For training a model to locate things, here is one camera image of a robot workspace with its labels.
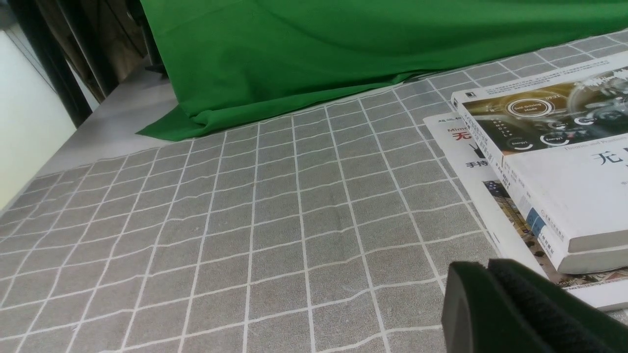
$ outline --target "gray grid tablecloth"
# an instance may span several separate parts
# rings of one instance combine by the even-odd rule
[[[449,262],[495,251],[423,118],[450,112],[456,90],[626,42],[577,41],[37,178],[0,219],[0,352],[443,352]]]

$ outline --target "white book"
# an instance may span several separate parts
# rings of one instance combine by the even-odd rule
[[[628,246],[626,78],[621,53],[452,95],[533,231],[553,231],[556,252]],[[608,265],[628,265],[622,257]]]
[[[576,275],[556,270],[566,263],[564,259],[581,261],[579,254],[561,259],[564,254],[552,251],[554,246],[533,235],[525,216],[520,214],[457,114],[429,117],[425,124],[465,187],[502,257],[519,261],[596,308],[628,307],[628,269]],[[544,230],[551,232],[547,226]]]

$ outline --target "green cloth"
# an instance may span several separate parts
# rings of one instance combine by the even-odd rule
[[[143,0],[179,141],[628,26],[626,0]]]

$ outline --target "black plastic object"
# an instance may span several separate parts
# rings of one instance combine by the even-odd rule
[[[102,94],[107,97],[118,86],[116,77],[107,55],[100,47],[98,37],[89,23],[87,14],[78,0],[57,0],[61,13],[68,23],[87,65],[94,74]]]
[[[90,116],[92,109],[35,0],[9,0],[8,3],[74,126],[79,127]]]
[[[628,352],[628,328],[507,259],[452,263],[442,322],[449,353]]]
[[[151,62],[151,65],[147,66],[146,69],[166,74],[166,67],[163,65],[163,61],[161,61],[161,55],[157,49],[157,44],[153,38],[153,32],[148,24],[148,19],[146,18],[142,4],[139,0],[126,0],[126,8],[129,11],[129,17],[142,29],[148,59]]]

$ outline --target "circular icon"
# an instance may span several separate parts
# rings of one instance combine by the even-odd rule
[[[577,117],[573,120],[578,125],[591,125],[595,121],[594,117]]]
[[[551,129],[555,129],[555,130],[563,130],[564,128],[567,127],[567,124],[560,122],[560,121],[552,121],[552,122],[548,122],[548,126]]]
[[[599,112],[597,114],[597,117],[600,120],[604,120],[604,121],[614,121],[617,119],[621,119],[624,115],[616,110],[607,110],[607,111],[603,111],[603,112]]]
[[[554,105],[546,100],[537,98],[518,99],[510,102],[506,110],[514,116],[540,117],[549,114]]]
[[[526,149],[532,148],[532,144],[524,138],[511,138],[506,144],[519,151],[525,151]]]
[[[549,133],[541,135],[541,142],[550,146],[564,146],[569,143],[569,140],[561,133]]]

